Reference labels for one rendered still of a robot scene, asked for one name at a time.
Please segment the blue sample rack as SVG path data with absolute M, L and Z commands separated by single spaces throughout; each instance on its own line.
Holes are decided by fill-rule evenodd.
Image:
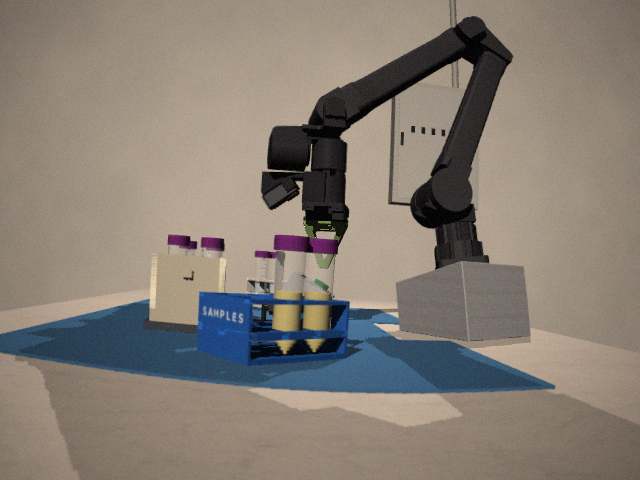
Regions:
M 265 296 L 273 294 L 199 292 L 197 350 L 247 366 L 346 358 L 350 301 Z M 304 331 L 272 329 L 272 321 L 252 322 L 253 304 L 302 305 L 302 316 L 303 305 L 332 305 L 331 328 L 305 329 L 301 319 Z M 328 340 L 318 352 L 311 352 L 303 340 L 324 338 Z M 251 344 L 251 341 L 279 340 L 299 341 L 288 354 L 282 354 L 276 343 Z

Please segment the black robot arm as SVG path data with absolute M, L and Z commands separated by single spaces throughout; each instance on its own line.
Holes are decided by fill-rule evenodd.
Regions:
M 470 204 L 469 176 L 499 82 L 513 54 L 482 19 L 463 20 L 369 75 L 323 95 L 308 125 L 275 126 L 269 138 L 267 168 L 299 172 L 262 172 L 261 193 L 267 207 L 276 209 L 298 196 L 295 181 L 303 181 L 302 202 L 325 202 L 323 170 L 330 170 L 330 176 L 335 171 L 346 173 L 347 143 L 340 140 L 341 134 L 376 107 L 463 56 L 474 65 L 471 78 L 431 178 L 414 192 L 410 209 L 420 225 L 437 228 L 435 270 L 460 261 L 489 263 L 473 224 L 476 215 Z M 305 171 L 311 144 L 311 171 Z

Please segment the blue bench mat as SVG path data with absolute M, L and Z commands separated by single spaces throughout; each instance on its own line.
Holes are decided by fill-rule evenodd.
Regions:
M 467 393 L 556 386 L 452 341 L 399 340 L 375 325 L 399 324 L 393 315 L 375 320 L 388 314 L 379 309 L 350 308 L 346 358 L 247 366 L 197 350 L 196 333 L 144 329 L 149 303 L 3 333 L 0 352 L 147 376 L 288 390 Z

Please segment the white tube rack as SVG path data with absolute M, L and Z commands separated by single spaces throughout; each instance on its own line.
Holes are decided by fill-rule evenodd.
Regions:
M 247 278 L 247 283 L 246 283 L 246 293 L 247 294 L 261 294 L 261 293 L 254 293 L 254 283 L 255 281 L 262 281 L 262 282 L 271 282 L 274 283 L 274 280 L 266 280 L 266 279 L 255 279 L 255 278 Z M 267 292 L 269 292 L 269 283 L 268 284 L 268 289 Z M 261 304 L 253 304 L 254 307 L 259 307 L 261 308 L 262 305 Z

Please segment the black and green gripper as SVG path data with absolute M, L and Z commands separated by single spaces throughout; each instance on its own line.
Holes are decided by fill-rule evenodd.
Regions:
M 310 238 L 317 238 L 317 231 L 336 232 L 333 240 L 338 240 L 339 247 L 348 228 L 349 208 L 345 204 L 346 174 L 335 171 L 334 176 L 330 176 L 330 170 L 323 172 L 326 172 L 325 202 L 302 202 L 302 211 L 305 211 L 303 225 Z

